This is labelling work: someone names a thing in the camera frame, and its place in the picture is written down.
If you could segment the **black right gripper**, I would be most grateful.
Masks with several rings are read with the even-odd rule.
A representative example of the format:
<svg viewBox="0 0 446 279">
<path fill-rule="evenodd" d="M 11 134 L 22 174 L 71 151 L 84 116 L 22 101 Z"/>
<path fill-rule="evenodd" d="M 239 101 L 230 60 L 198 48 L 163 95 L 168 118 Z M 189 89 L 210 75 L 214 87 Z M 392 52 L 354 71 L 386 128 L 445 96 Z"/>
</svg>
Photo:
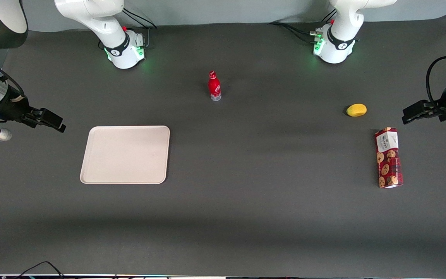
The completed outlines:
<svg viewBox="0 0 446 279">
<path fill-rule="evenodd" d="M 16 121 L 35 129 L 37 125 L 51 127 L 60 133 L 64 133 L 67 128 L 63 124 L 63 118 L 48 109 L 41 109 L 39 118 L 33 112 L 27 97 L 22 97 L 13 87 L 7 90 L 8 98 L 1 102 L 1 120 Z"/>
</svg>

